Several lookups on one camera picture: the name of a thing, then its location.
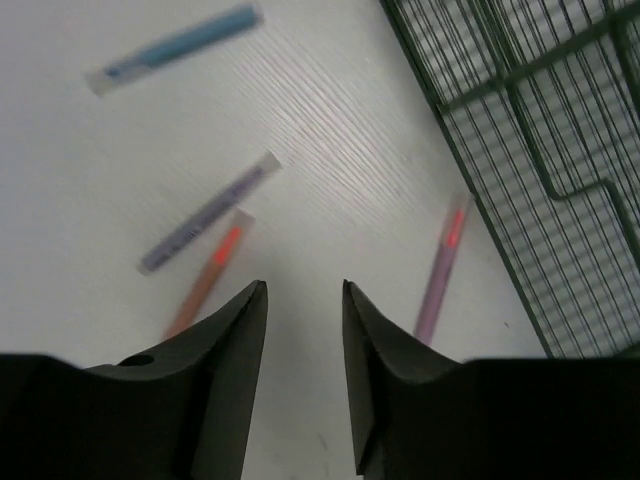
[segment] white wooden surface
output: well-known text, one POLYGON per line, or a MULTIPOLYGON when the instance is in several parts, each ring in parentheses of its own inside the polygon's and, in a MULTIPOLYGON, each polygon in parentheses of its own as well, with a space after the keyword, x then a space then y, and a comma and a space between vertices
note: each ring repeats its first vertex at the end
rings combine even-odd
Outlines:
MULTIPOLYGON (((155 344, 225 222, 153 276, 138 260, 271 150, 285 168, 246 203, 257 224, 203 316, 268 282, 244 478, 353 478, 342 279, 410 330, 462 179, 374 0, 264 0, 259 30, 104 99, 86 88, 231 5, 0 4, 0 350, 89 366, 155 344)), ((434 347, 542 355, 477 212, 434 347)))

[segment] green wire rack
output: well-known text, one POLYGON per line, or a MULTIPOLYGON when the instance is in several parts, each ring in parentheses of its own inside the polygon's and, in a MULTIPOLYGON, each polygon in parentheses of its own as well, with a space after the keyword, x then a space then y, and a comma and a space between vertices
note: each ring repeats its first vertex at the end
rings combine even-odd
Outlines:
POLYGON ((552 357, 640 342, 640 2, 382 0, 552 357))

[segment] purple marker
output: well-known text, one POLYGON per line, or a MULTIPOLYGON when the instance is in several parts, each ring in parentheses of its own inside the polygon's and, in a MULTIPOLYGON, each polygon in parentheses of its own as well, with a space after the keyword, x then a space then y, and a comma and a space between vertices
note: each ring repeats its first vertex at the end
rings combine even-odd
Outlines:
POLYGON ((462 230, 472 203, 473 196, 470 194, 454 197, 451 203, 451 211, 442 230, 440 246, 431 268, 431 277, 427 284, 427 291, 422 300, 414 331, 414 336, 425 345, 430 345, 433 338, 442 300, 447 290, 449 276, 456 258, 458 245, 460 244, 462 230))
POLYGON ((266 154, 142 257, 138 270, 146 275, 160 268, 280 167, 280 162, 272 153, 266 154))

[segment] marker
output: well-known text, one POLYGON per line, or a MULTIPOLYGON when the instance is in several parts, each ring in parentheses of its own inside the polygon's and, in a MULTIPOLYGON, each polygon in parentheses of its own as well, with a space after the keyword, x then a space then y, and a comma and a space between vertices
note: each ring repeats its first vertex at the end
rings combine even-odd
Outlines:
POLYGON ((472 204, 472 195, 456 196, 453 199, 451 211, 447 216, 414 331, 414 336, 425 345, 431 344, 462 231, 472 204))
POLYGON ((280 169, 278 159, 267 153, 240 178, 211 199, 186 222, 147 253, 138 266, 143 274, 154 272, 200 236, 216 220, 248 197, 267 177, 280 169))
POLYGON ((238 210, 231 221, 229 230, 207 260, 193 287, 191 287, 191 292, 180 306, 173 323, 164 335, 165 340, 179 334, 193 324, 200 308, 252 225, 253 217, 238 210))
POLYGON ((262 15, 253 5, 234 8, 89 73, 87 83, 96 95, 103 95, 180 57, 252 28, 261 21, 262 15))

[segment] screw hole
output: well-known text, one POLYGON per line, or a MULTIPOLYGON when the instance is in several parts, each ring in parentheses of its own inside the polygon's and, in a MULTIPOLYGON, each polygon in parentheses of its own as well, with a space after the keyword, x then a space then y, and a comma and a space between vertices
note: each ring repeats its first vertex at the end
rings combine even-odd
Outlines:
POLYGON ((120 362, 121 367, 141 367, 143 365, 149 365, 153 363, 153 357, 151 355, 133 355, 132 357, 125 358, 120 362))

